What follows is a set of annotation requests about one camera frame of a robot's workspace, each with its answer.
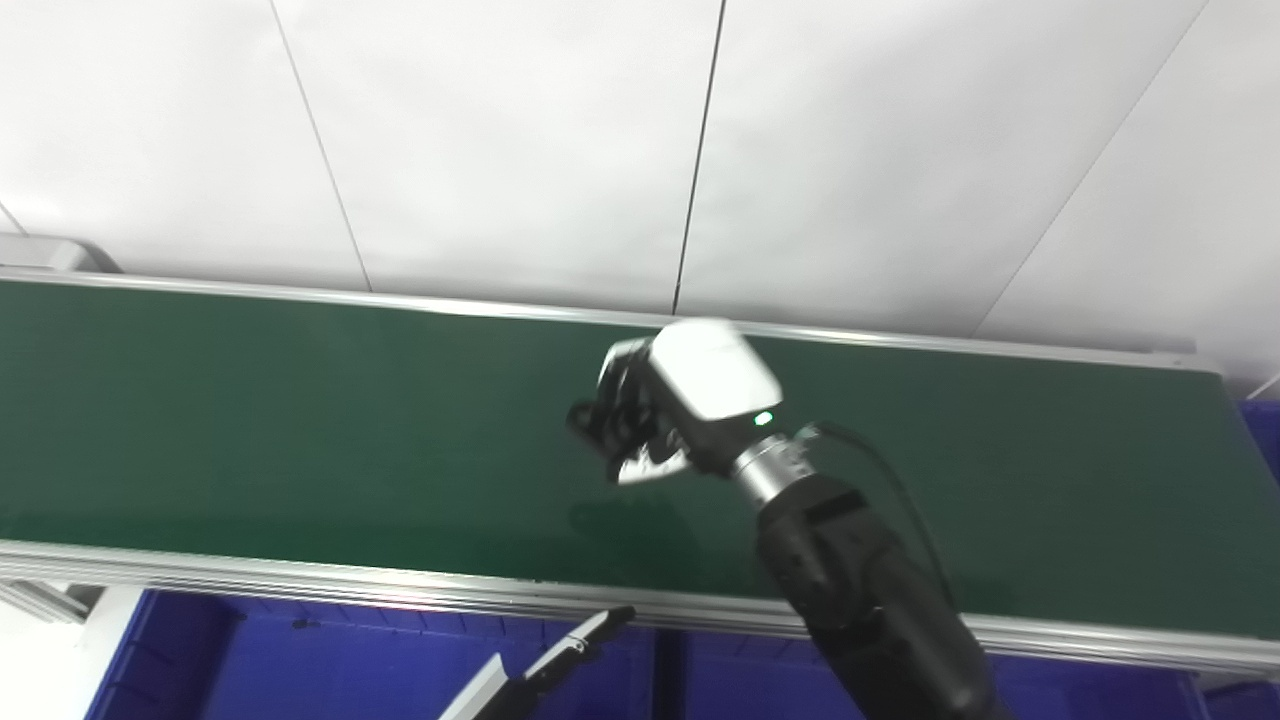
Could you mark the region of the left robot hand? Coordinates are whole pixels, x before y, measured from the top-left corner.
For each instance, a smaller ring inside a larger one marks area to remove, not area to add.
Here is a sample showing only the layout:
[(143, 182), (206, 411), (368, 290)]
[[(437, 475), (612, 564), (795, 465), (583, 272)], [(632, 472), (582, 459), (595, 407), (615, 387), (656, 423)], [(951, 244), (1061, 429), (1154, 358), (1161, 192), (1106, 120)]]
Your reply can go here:
[(493, 655), (440, 714), (442, 719), (526, 719), (541, 698), (561, 685), (577, 667), (594, 661), (605, 642), (631, 623), (631, 605), (593, 614), (562, 635), (524, 674), (507, 673), (500, 655)]

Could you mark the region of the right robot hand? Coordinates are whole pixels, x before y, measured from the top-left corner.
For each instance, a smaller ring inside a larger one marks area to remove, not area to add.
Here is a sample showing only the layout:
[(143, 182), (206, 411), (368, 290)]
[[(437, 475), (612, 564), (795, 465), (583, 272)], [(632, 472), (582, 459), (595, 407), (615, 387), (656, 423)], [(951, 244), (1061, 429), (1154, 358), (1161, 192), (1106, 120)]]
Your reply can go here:
[(780, 382), (737, 327), (721, 318), (675, 322), (613, 343), (593, 398), (567, 427), (605, 461), (605, 478), (635, 486), (681, 471), (733, 478), (788, 441), (774, 425)]

